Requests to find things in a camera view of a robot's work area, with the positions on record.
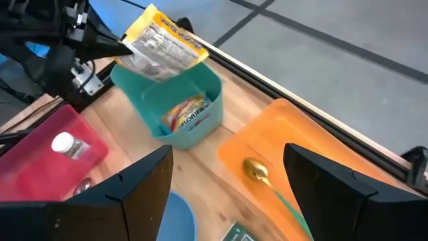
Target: green handle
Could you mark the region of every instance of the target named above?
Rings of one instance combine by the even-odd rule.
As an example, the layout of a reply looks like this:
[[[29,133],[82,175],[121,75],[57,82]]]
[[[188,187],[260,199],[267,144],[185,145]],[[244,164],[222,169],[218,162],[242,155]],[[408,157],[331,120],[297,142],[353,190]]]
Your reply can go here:
[[[297,212],[283,197],[282,195],[275,191],[275,194],[279,197],[279,199],[281,200],[281,202],[289,209],[289,211],[293,214],[293,216],[297,219],[297,221],[299,222],[300,226],[305,230],[305,232],[308,234],[308,236],[313,240],[314,238],[312,237],[308,224],[306,223],[305,219],[303,218],[302,215],[299,214],[299,212]]]

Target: teal bin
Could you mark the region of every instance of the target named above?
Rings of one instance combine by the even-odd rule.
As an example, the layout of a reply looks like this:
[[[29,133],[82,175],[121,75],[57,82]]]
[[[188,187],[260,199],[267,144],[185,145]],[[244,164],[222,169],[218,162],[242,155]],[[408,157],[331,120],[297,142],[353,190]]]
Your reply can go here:
[[[223,120],[220,77],[204,63],[164,82],[154,82],[115,65],[111,79],[127,95],[152,137],[178,149],[192,148]],[[211,105],[178,131],[167,135],[161,128],[161,118],[182,101],[200,93],[207,95]]]

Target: orange plastic board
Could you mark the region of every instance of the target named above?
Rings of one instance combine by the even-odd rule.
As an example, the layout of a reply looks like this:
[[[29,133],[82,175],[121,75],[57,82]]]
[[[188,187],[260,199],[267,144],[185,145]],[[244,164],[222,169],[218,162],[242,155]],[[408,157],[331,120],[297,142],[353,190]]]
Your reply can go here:
[[[309,240],[309,237],[275,193],[264,183],[248,178],[242,168],[243,160],[248,157],[264,163],[273,187],[300,211],[284,169],[283,154],[286,143],[301,145],[356,171],[398,187],[396,179],[349,149],[292,103],[285,99],[275,100],[255,120],[219,148],[219,158],[260,201],[264,212],[288,240]]]

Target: snack bag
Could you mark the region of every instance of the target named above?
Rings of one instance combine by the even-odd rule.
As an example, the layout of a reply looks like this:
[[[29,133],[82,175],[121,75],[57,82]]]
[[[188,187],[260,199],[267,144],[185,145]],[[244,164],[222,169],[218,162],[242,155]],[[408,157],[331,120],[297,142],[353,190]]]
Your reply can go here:
[[[156,81],[177,76],[208,56],[208,51],[197,40],[153,4],[126,30],[122,43],[134,54],[118,56],[116,61]]]
[[[168,129],[167,134],[173,133],[185,126],[189,121],[200,115],[210,104],[211,101],[204,94],[199,94],[176,105],[176,107],[172,108],[162,117],[162,123]],[[195,123],[195,126],[207,117],[204,116],[199,122]]]

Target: wooden table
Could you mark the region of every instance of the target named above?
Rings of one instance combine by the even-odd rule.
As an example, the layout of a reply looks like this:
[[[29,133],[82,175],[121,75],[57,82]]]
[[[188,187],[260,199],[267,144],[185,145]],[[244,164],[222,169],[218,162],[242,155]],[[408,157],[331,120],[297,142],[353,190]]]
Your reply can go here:
[[[227,57],[251,70],[232,57]],[[106,66],[110,62],[109,59],[97,61],[97,69],[100,70],[101,66]],[[206,64],[220,75],[223,82],[224,121],[220,127],[190,151],[174,150],[171,189],[181,194],[191,205],[197,219],[198,240],[221,240],[235,221],[251,230],[259,240],[287,240],[286,234],[277,227],[281,224],[273,223],[271,218],[266,216],[259,200],[249,193],[240,180],[232,175],[217,158],[218,146],[255,118],[272,102],[272,99],[216,62],[206,60]],[[394,153],[350,129],[261,74],[251,71],[272,86],[307,104],[349,133],[377,147],[397,162],[410,167],[408,162],[400,159]],[[1,127],[0,132],[31,112],[30,110],[34,109],[34,106],[39,106],[45,101],[44,99],[38,100],[29,107],[29,110],[24,110],[21,115]],[[142,119],[117,87],[111,88],[91,104],[82,112],[82,116],[109,147],[108,156],[89,174],[96,183],[128,167],[162,145],[150,137],[149,130]],[[25,128],[31,121],[24,122],[17,129]]]

